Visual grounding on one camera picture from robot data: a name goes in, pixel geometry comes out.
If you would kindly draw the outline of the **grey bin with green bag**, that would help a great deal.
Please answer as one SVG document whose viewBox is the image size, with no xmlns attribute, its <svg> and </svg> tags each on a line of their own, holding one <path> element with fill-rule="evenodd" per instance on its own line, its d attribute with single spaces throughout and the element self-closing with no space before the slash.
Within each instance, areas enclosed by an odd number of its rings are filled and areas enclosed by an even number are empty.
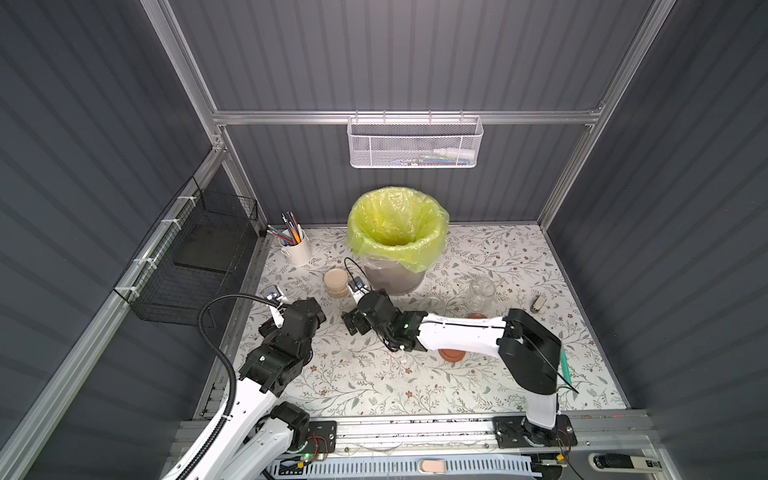
<svg viewBox="0 0 768 480">
<path fill-rule="evenodd" d="M 347 245 L 376 290 L 391 296 L 416 290 L 442 255 L 448 211 L 432 196 L 408 187 L 361 195 L 347 220 Z"/>
</svg>

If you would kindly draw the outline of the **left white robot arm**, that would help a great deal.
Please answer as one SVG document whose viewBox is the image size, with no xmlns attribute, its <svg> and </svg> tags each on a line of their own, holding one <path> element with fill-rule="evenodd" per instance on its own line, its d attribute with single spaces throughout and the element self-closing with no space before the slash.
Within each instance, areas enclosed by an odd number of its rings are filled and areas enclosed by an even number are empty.
<svg viewBox="0 0 768 480">
<path fill-rule="evenodd" d="M 204 332 L 203 317 L 216 303 L 247 299 L 275 309 L 277 324 L 235 370 L 232 362 Z M 279 456 L 300 452 L 309 437 L 310 416 L 280 402 L 286 387 L 310 363 L 312 340 L 326 321 L 314 298 L 280 304 L 250 294 L 227 294 L 206 303 L 198 313 L 198 330 L 221 360 L 228 394 L 203 432 L 165 475 L 167 479 L 255 479 Z"/>
</svg>

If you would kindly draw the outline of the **oatmeal jar with beige lid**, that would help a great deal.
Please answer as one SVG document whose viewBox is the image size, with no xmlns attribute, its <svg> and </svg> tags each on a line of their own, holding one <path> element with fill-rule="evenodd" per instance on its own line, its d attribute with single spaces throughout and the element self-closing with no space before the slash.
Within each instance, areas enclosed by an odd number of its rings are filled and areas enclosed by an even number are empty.
<svg viewBox="0 0 768 480">
<path fill-rule="evenodd" d="M 348 294 L 348 273 L 341 268 L 332 268 L 323 276 L 327 293 L 334 298 L 342 298 Z"/>
</svg>

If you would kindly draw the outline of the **oatmeal jar with terracotta lid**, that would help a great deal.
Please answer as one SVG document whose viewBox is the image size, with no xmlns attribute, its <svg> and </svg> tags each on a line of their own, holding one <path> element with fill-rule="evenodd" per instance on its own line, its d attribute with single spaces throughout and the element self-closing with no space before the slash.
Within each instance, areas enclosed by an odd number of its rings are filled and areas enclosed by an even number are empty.
<svg viewBox="0 0 768 480">
<path fill-rule="evenodd" d="M 496 294 L 494 282 L 482 276 L 474 277 L 468 286 L 465 305 L 471 314 L 484 314 Z"/>
</svg>

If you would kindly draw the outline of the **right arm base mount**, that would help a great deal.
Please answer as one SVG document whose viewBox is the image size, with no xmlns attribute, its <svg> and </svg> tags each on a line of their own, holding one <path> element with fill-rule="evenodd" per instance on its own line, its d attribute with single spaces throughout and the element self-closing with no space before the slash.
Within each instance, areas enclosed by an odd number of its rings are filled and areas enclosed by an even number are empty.
<svg viewBox="0 0 768 480">
<path fill-rule="evenodd" d="M 574 447 L 578 444 L 570 418 L 563 414 L 555 417 L 551 429 L 532 424 L 524 415 L 495 416 L 493 432 L 500 448 Z"/>
</svg>

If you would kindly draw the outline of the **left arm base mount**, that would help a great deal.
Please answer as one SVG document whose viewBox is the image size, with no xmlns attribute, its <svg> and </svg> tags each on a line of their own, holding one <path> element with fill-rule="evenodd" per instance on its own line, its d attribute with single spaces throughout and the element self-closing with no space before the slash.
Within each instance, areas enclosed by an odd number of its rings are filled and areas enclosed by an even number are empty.
<svg viewBox="0 0 768 480">
<path fill-rule="evenodd" d="M 336 421 L 310 421 L 307 436 L 299 441 L 297 450 L 290 454 L 313 457 L 315 454 L 327 455 L 336 450 L 338 423 Z"/>
</svg>

